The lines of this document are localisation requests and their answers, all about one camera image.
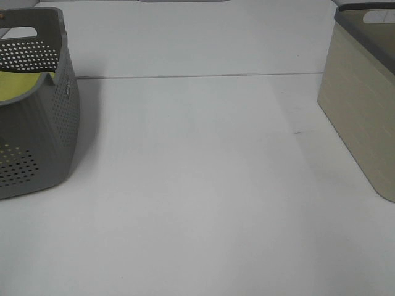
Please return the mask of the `yellow-green cloth in basket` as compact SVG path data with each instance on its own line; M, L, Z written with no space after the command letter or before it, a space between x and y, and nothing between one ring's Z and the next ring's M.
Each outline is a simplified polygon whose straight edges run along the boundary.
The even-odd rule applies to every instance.
M8 105L36 94L54 72L16 73L1 71L1 106Z

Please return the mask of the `beige plastic storage bin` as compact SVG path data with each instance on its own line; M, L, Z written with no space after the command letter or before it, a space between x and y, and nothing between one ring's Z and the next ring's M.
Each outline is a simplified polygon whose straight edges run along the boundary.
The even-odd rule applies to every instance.
M367 23L393 2L338 6L317 102L372 188L394 201L394 24Z

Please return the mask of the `grey perforated plastic basket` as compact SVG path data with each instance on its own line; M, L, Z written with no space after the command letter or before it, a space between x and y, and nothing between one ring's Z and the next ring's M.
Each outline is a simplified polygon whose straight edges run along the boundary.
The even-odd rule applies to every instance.
M62 11L8 9L1 28L35 35L1 40L1 71L54 72L36 94L1 106L1 198L60 184L68 175L80 124L80 98Z

